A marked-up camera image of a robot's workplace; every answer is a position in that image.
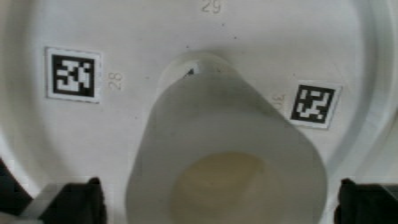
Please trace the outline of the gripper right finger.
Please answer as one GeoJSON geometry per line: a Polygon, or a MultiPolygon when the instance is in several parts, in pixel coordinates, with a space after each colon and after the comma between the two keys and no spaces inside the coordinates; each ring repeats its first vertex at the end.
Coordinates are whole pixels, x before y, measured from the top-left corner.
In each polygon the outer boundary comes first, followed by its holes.
{"type": "Polygon", "coordinates": [[[398,184],[342,180],[335,224],[398,224],[398,184]]]}

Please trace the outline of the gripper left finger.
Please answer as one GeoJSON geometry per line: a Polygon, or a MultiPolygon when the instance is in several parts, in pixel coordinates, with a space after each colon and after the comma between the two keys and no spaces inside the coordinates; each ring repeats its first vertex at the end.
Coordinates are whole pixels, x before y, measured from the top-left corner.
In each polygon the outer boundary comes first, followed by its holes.
{"type": "Polygon", "coordinates": [[[102,181],[50,184],[33,200],[18,219],[27,224],[107,224],[102,181]]]}

